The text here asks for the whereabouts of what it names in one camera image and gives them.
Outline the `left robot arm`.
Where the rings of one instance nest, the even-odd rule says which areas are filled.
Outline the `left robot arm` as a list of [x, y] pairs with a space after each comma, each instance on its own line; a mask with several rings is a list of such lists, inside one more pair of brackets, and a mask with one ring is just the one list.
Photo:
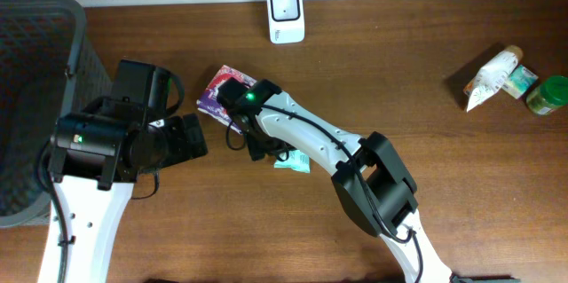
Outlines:
[[176, 114], [184, 99], [169, 70], [123, 59], [109, 95], [57, 120], [35, 164], [51, 197], [39, 281], [105, 281], [138, 177], [207, 154], [196, 114]]

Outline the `green lid jar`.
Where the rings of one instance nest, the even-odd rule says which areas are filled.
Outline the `green lid jar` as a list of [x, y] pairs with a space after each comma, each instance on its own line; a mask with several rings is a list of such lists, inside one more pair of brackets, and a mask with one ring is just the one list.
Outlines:
[[537, 115], [548, 115], [567, 105], [565, 76], [554, 75], [536, 87], [526, 98], [527, 107]]

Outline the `green Kleenex tissue pack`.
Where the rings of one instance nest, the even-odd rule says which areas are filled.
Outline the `green Kleenex tissue pack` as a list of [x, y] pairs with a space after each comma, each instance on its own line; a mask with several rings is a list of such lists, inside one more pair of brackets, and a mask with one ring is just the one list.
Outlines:
[[538, 76], [523, 65], [518, 65], [501, 87], [511, 97], [520, 99], [538, 80]]

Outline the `white tube gold cap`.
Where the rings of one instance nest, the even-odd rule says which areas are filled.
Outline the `white tube gold cap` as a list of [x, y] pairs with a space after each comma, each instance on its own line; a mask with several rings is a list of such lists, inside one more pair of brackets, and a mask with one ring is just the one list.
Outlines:
[[463, 89], [468, 97], [466, 111], [471, 111], [495, 95], [517, 68], [523, 56], [521, 48], [509, 45], [484, 64]]

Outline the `mint green wipes pack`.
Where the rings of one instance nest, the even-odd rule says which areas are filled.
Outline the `mint green wipes pack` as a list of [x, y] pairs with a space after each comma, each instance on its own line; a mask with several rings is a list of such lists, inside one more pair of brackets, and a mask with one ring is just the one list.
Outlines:
[[299, 150], [280, 154], [273, 167], [276, 169], [292, 169], [302, 173], [311, 172], [309, 156]]

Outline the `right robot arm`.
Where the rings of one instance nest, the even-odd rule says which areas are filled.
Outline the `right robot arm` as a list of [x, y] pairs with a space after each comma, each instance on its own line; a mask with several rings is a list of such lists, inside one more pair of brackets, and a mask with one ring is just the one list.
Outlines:
[[350, 133], [299, 106], [276, 84], [222, 83], [217, 102], [244, 136], [252, 160], [282, 161], [299, 150], [330, 176], [344, 213], [366, 234], [380, 238], [407, 282], [449, 282], [452, 270], [426, 235], [415, 198], [417, 183], [383, 134]]

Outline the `red purple pad pack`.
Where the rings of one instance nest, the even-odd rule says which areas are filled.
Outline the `red purple pad pack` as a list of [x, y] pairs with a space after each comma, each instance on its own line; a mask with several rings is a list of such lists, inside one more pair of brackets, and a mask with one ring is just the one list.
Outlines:
[[256, 79], [249, 75], [227, 65], [222, 65], [196, 101], [197, 109], [200, 112], [211, 116], [226, 127], [231, 119], [226, 110], [217, 102], [217, 94], [219, 87], [230, 78], [235, 78], [249, 87], [256, 83]]

